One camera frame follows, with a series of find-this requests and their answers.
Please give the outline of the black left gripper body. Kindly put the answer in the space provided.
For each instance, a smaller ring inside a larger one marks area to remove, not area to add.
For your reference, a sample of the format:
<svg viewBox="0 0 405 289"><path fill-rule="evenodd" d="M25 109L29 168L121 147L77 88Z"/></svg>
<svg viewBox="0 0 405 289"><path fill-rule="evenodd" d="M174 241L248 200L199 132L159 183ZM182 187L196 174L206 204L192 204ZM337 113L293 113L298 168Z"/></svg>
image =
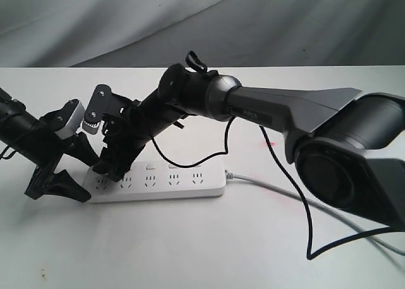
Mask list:
<svg viewBox="0 0 405 289"><path fill-rule="evenodd" d="M29 181L25 195L31 199L39 199L44 196L44 186L52 173L55 173L57 165L65 154L71 154L71 140L61 140L53 131L57 111L52 111L40 117L33 134L32 158L35 169Z"/></svg>

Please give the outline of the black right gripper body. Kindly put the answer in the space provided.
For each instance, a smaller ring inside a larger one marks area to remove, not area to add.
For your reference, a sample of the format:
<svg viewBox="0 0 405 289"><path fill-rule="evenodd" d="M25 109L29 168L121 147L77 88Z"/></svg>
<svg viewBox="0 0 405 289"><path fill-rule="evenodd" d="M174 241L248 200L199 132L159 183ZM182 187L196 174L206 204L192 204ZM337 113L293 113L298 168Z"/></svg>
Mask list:
<svg viewBox="0 0 405 289"><path fill-rule="evenodd" d="M130 109L139 103L118 94L111 95L102 117L105 146L101 151L101 161L107 166L131 166L144 149L145 145L141 144L143 136L136 132L129 117Z"/></svg>

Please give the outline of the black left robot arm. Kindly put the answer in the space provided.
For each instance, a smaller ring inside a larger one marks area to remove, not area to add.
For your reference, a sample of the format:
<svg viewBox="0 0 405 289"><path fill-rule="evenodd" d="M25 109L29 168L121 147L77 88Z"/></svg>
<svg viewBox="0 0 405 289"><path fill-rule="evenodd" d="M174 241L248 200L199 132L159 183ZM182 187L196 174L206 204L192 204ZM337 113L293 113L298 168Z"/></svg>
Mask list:
<svg viewBox="0 0 405 289"><path fill-rule="evenodd" d="M32 116L24 103L1 90L1 141L35 164L25 195L37 200L44 195L65 197L84 203L90 193L67 172L55 173L64 155L85 165L95 165L99 156L85 133L78 133L85 109L78 99L71 99L58 110L39 119Z"/></svg>

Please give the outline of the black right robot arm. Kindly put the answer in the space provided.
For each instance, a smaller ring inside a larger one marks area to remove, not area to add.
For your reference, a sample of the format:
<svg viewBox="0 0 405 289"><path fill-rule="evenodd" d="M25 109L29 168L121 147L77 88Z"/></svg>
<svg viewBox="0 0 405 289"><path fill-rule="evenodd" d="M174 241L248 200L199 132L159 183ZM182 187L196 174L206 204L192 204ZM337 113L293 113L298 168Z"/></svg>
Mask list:
<svg viewBox="0 0 405 289"><path fill-rule="evenodd" d="M102 116L105 147L94 171L119 181L145 145L179 119L239 117L283 135L285 158L320 201L404 229L404 98L354 88L245 87L190 52L143 101L98 85L88 106Z"/></svg>

